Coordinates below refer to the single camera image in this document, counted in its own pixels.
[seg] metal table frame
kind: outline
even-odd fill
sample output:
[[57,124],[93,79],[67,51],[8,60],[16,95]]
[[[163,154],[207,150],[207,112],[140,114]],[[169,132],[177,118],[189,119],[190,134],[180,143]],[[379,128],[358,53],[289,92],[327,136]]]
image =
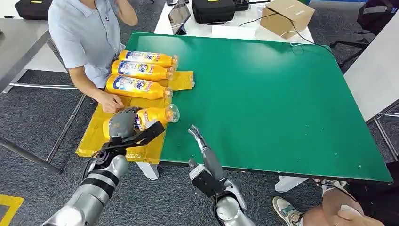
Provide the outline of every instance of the metal table frame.
[[[33,57],[38,53],[38,51],[45,45],[48,44],[51,48],[51,50],[54,52],[54,54],[57,56],[58,60],[64,65],[61,56],[51,40],[50,33],[47,30],[44,35],[32,46],[32,48],[22,57],[21,60],[19,60],[16,65],[14,66],[14,72],[15,72],[15,78],[13,81],[18,81],[23,74],[27,71],[24,69],[24,67],[33,59]],[[7,93],[13,86],[22,86],[22,87],[33,87],[33,88],[48,88],[48,89],[76,89],[75,86],[70,86],[70,85],[41,85],[41,84],[27,84],[27,83],[18,83],[18,82],[11,82],[4,90],[3,93]],[[65,124],[63,130],[61,131],[61,134],[58,136],[56,142],[54,143],[53,148],[51,149],[48,157],[46,160],[43,160],[36,155],[32,154],[31,152],[17,146],[16,144],[6,140],[3,137],[0,137],[0,145],[5,147],[6,149],[15,152],[16,154],[50,170],[51,172],[55,174],[60,174],[63,169],[57,168],[54,165],[51,164],[56,152],[58,151],[59,146],[62,143],[62,140],[64,139],[69,127],[71,126],[73,120],[75,119],[76,114],[78,113],[80,107],[82,106],[82,103],[85,99],[86,95],[82,94],[80,97],[79,102],[76,104],[75,109],[73,110],[72,114],[70,115],[67,123]]]
[[390,106],[388,106],[386,109],[384,109],[383,111],[381,111],[379,114],[377,114],[375,117],[371,118],[370,120],[368,120],[366,123],[370,124],[371,122],[374,122],[378,128],[378,131],[380,132],[381,136],[384,139],[385,144],[388,147],[388,150],[390,151],[390,153],[393,156],[393,159],[395,161],[398,161],[399,158],[399,154],[396,151],[395,147],[393,146],[390,138],[388,137],[387,133],[385,132],[380,119],[385,119],[385,120],[399,120],[399,113],[392,113],[390,112],[393,108],[398,107],[399,106],[399,100],[396,101],[395,103],[391,104]]

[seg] office chair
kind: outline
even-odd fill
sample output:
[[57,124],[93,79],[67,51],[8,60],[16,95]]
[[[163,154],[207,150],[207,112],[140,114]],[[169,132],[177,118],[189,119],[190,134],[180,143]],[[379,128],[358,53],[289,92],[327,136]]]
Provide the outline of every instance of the office chair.
[[[386,9],[385,11],[381,11],[378,10],[379,7],[386,7]],[[357,22],[363,28],[363,30],[369,32],[355,32],[355,33],[356,34],[372,33],[375,36],[377,36],[381,32],[381,30],[385,27],[385,25],[392,19],[395,13],[398,11],[398,7],[399,7],[399,0],[369,0],[359,9],[359,14],[357,19]],[[330,48],[336,47],[337,44],[361,48],[361,50],[359,50],[357,53],[349,56],[347,59],[338,64],[339,67],[343,67],[345,63],[360,56],[363,53],[363,51],[369,46],[370,43],[365,38],[357,42],[339,40],[331,43]]]

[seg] shoe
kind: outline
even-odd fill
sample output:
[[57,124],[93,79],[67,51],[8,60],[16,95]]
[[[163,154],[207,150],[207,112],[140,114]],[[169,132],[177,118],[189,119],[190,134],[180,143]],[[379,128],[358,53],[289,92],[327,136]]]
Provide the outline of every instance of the shoe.
[[329,187],[336,186],[341,189],[344,189],[343,187],[345,187],[345,185],[348,184],[348,182],[346,182],[346,181],[338,181],[338,180],[327,180],[327,179],[324,179],[324,180],[313,179],[313,180],[316,182],[317,186],[320,186],[320,184],[325,184]]
[[288,226],[299,226],[303,213],[296,211],[287,200],[276,196],[273,198],[273,207]]

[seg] light blue shirt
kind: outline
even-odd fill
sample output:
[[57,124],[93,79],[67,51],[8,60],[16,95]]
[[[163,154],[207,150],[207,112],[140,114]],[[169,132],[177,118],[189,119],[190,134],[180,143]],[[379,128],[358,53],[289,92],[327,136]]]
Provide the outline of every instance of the light blue shirt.
[[95,0],[97,10],[79,0],[53,0],[48,11],[51,38],[66,68],[84,66],[86,76],[104,88],[120,43],[115,0]]

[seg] knee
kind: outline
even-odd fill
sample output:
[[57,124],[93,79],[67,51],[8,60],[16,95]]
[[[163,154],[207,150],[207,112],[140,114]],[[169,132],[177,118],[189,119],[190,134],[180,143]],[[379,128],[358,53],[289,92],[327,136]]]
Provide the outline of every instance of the knee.
[[303,217],[303,226],[328,226],[321,206],[308,210]]

